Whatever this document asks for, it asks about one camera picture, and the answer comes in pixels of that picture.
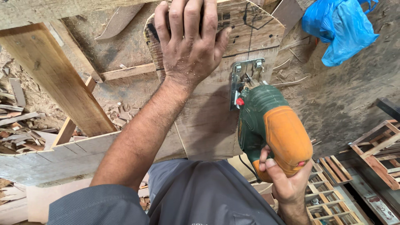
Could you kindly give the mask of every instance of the wooden frame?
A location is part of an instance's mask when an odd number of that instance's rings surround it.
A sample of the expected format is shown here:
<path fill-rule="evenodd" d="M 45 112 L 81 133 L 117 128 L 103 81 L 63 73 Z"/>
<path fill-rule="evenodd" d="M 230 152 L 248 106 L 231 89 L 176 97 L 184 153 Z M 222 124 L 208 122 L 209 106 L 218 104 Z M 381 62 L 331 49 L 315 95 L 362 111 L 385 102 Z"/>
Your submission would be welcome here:
<path fill-rule="evenodd" d="M 336 191 L 323 174 L 317 163 L 313 169 L 306 188 L 306 210 L 313 225 L 363 225 L 357 215 L 344 202 L 343 196 Z"/>
<path fill-rule="evenodd" d="M 396 160 L 400 158 L 398 127 L 398 121 L 386 120 L 349 144 L 392 190 L 400 189 L 400 163 Z M 388 169 L 383 161 L 393 168 Z"/>
<path fill-rule="evenodd" d="M 318 162 L 324 169 L 324 175 L 333 186 L 348 183 L 353 179 L 333 155 L 319 158 Z"/>

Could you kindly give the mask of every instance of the plywood board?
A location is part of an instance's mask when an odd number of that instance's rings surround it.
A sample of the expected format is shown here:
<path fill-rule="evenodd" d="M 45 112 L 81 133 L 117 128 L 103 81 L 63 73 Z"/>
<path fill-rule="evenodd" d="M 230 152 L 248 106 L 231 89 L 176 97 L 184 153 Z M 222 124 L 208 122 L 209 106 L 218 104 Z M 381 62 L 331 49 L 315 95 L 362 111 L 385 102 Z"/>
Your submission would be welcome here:
<path fill-rule="evenodd" d="M 221 64 L 202 81 L 175 121 L 189 159 L 219 160 L 241 154 L 237 141 L 238 111 L 229 111 L 230 75 L 235 62 L 265 58 L 260 80 L 269 82 L 284 27 L 247 0 L 217 1 L 218 30 L 232 27 Z M 145 26 L 145 36 L 159 78 L 165 76 L 162 52 L 154 31 L 154 16 Z"/>
<path fill-rule="evenodd" d="M 92 178 L 89 178 L 46 188 L 26 187 L 28 221 L 47 223 L 51 203 L 74 191 L 89 187 L 91 181 Z"/>
<path fill-rule="evenodd" d="M 0 30 L 154 0 L 11 0 L 0 4 Z"/>

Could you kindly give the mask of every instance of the finger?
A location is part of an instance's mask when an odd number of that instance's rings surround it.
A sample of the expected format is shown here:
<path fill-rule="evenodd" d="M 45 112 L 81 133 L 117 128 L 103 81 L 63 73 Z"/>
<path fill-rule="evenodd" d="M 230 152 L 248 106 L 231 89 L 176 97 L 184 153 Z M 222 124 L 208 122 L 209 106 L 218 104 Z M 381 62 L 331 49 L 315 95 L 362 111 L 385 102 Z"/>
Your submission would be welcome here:
<path fill-rule="evenodd" d="M 201 37 L 207 43 L 214 46 L 215 34 L 217 33 L 218 17 L 217 17 L 217 1 L 204 0 L 204 14 Z"/>
<path fill-rule="evenodd" d="M 265 163 L 265 160 L 267 160 L 268 152 L 265 148 L 261 149 L 261 154 L 260 154 L 260 163 Z"/>
<path fill-rule="evenodd" d="M 202 0 L 189 0 L 184 10 L 185 38 L 195 39 L 199 36 L 200 11 Z"/>
<path fill-rule="evenodd" d="M 291 183 L 286 177 L 286 174 L 278 166 L 274 159 L 267 159 L 265 161 L 268 175 L 271 177 L 278 192 L 288 190 L 291 188 Z"/>
<path fill-rule="evenodd" d="M 166 1 L 162 1 L 156 7 L 156 11 L 154 12 L 154 25 L 156 26 L 157 35 L 161 46 L 168 44 L 170 41 L 170 32 L 168 31 L 167 23 L 165 21 L 167 12 L 168 4 Z"/>
<path fill-rule="evenodd" d="M 183 11 L 185 4 L 185 0 L 173 0 L 171 3 L 169 19 L 172 40 L 179 41 L 183 38 Z"/>
<path fill-rule="evenodd" d="M 214 60 L 219 64 L 222 56 L 224 55 L 226 51 L 226 47 L 228 45 L 229 41 L 229 35 L 232 32 L 231 27 L 227 27 L 217 34 L 216 42 L 215 42 L 215 47 L 214 47 Z"/>

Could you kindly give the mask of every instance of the right hand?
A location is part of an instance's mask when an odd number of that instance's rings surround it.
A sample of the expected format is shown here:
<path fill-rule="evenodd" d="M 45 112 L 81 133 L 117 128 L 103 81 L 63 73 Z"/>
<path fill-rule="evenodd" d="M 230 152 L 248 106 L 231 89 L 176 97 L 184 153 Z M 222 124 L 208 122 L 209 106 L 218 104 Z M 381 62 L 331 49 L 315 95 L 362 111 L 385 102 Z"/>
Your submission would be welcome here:
<path fill-rule="evenodd" d="M 204 14 L 199 30 L 203 5 Z M 216 34 L 216 0 L 189 0 L 187 3 L 185 0 L 173 0 L 168 15 L 171 34 L 167 28 L 167 12 L 168 4 L 163 1 L 154 15 L 165 79 L 194 90 L 221 62 L 232 29 L 227 27 Z"/>
<path fill-rule="evenodd" d="M 267 171 L 273 180 L 272 193 L 279 202 L 279 208 L 289 210 L 304 206 L 307 181 L 312 168 L 311 160 L 294 176 L 287 178 L 274 159 L 267 159 L 270 152 L 271 148 L 268 145 L 261 150 L 259 169 L 262 172 Z"/>

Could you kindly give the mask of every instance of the wooden stick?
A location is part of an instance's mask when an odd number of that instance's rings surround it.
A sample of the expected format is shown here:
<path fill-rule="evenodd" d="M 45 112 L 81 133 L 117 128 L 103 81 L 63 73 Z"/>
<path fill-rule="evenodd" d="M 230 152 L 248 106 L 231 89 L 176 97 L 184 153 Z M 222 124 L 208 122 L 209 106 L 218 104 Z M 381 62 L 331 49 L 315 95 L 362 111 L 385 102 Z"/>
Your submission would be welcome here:
<path fill-rule="evenodd" d="M 156 71 L 156 67 L 154 66 L 154 63 L 149 63 L 149 64 L 140 65 L 140 66 L 132 66 L 132 67 L 125 68 L 125 69 L 104 72 L 104 73 L 101 73 L 100 75 L 103 77 L 104 81 L 107 81 L 107 80 L 114 80 L 114 79 L 127 77 L 127 76 L 144 74 L 144 73 L 153 72 L 153 71 Z"/>
<path fill-rule="evenodd" d="M 75 40 L 74 36 L 62 22 L 62 20 L 53 20 L 50 22 L 51 26 L 53 26 L 54 30 L 58 33 L 61 39 L 65 42 L 65 44 L 71 49 L 74 55 L 77 57 L 79 62 L 83 65 L 85 71 L 94 79 L 94 81 L 103 83 L 103 80 L 100 78 L 99 74 L 93 68 L 92 64 L 83 53 L 82 48 Z"/>
<path fill-rule="evenodd" d="M 88 137 L 116 131 L 43 23 L 1 30 L 0 44 Z"/>
<path fill-rule="evenodd" d="M 94 88 L 96 87 L 96 82 L 92 79 L 92 77 L 89 77 L 85 85 L 88 87 L 90 92 L 93 92 Z M 52 147 L 69 142 L 72 134 L 74 133 L 75 128 L 76 128 L 75 123 L 71 120 L 70 117 L 67 117 L 64 124 L 61 127 L 61 130 L 58 132 Z"/>

